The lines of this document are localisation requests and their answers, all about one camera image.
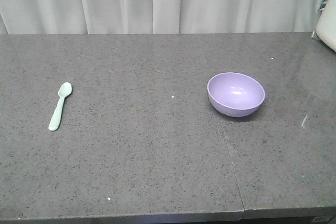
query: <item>white curtain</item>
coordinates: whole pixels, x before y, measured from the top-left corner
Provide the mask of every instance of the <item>white curtain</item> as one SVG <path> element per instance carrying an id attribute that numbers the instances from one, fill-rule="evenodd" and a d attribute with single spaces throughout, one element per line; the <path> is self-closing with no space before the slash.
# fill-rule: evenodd
<path id="1" fill-rule="evenodd" d="M 0 0 L 0 34 L 312 31 L 322 0 Z"/>

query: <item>table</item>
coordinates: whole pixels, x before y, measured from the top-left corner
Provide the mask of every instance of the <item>table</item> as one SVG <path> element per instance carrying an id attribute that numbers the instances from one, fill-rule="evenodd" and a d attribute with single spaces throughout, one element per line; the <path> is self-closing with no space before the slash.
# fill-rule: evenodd
<path id="1" fill-rule="evenodd" d="M 336 215 L 336 55 L 309 33 L 5 35 L 0 61 L 4 223 Z M 208 100 L 229 71 L 265 88 L 251 116 Z"/>

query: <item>bowl rim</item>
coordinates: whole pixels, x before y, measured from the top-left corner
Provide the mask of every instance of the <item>bowl rim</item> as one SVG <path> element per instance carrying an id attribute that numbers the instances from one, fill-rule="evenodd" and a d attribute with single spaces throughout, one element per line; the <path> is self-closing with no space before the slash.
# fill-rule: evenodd
<path id="1" fill-rule="evenodd" d="M 237 74 L 237 75 L 245 76 L 245 77 L 247 77 L 247 78 L 252 79 L 252 81 L 256 82 L 256 83 L 261 87 L 261 90 L 262 90 L 262 92 L 263 92 L 263 93 L 262 93 L 263 95 L 262 95 L 262 100 L 261 100 L 261 102 L 259 102 L 258 105 L 254 106 L 254 107 L 252 107 L 252 108 L 246 108 L 246 109 L 239 109 L 239 108 L 235 108 L 235 107 L 230 107 L 230 106 L 227 106 L 227 105 L 224 105 L 224 104 L 218 102 L 217 99 L 215 99 L 215 98 L 211 95 L 211 93 L 210 93 L 210 91 L 209 91 L 209 84 L 210 84 L 210 82 L 212 81 L 212 79 L 216 78 L 217 76 L 221 76 L 221 75 L 223 75 L 223 74 Z M 225 72 L 225 73 L 219 73 L 219 74 L 216 74 L 215 76 L 212 76 L 211 79 L 208 81 L 207 89 L 208 89 L 208 95 L 209 95 L 214 101 L 216 101 L 218 104 L 220 104 L 220 105 L 222 105 L 222 106 L 224 106 L 224 107 L 226 107 L 226 108 L 234 109 L 234 110 L 251 110 L 251 109 L 255 109 L 255 108 L 259 107 L 259 106 L 264 102 L 264 100 L 265 100 L 265 90 L 264 90 L 263 86 L 262 86 L 256 79 L 252 78 L 251 76 L 247 76 L 246 74 L 243 74 L 243 73 Z"/>

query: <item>purple bowl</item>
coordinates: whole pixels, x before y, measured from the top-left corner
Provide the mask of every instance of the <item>purple bowl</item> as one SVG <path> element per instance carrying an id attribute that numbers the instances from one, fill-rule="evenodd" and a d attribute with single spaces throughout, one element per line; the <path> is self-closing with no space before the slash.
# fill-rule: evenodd
<path id="1" fill-rule="evenodd" d="M 261 84 L 241 73 L 220 73 L 208 82 L 211 104 L 220 113 L 239 118 L 255 112 L 265 99 Z"/>

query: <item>spoon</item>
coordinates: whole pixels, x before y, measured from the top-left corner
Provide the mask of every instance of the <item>spoon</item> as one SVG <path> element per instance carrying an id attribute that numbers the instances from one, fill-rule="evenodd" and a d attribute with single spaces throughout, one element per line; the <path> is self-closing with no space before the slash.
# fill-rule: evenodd
<path id="1" fill-rule="evenodd" d="M 58 129 L 59 123 L 61 121 L 64 99 L 65 97 L 70 95 L 71 92 L 72 92 L 72 87 L 69 82 L 63 83 L 62 86 L 59 88 L 59 91 L 58 91 L 59 100 L 55 108 L 54 114 L 50 120 L 49 130 L 55 131 Z"/>

